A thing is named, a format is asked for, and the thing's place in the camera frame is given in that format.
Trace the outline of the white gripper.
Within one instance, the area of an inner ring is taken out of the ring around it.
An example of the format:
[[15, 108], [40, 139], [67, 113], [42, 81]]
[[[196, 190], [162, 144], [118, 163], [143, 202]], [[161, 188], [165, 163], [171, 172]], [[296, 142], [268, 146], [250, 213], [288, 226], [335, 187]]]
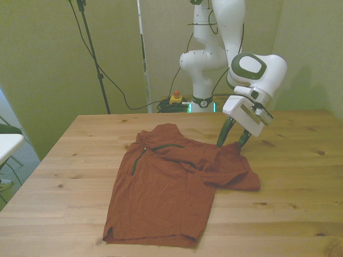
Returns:
[[222, 112], [228, 117], [224, 122], [217, 139], [217, 147], [221, 147], [235, 122], [245, 130], [237, 143], [242, 148], [251, 135], [258, 137], [264, 127], [262, 121], [255, 115], [253, 103], [246, 97], [231, 95], [223, 106]]

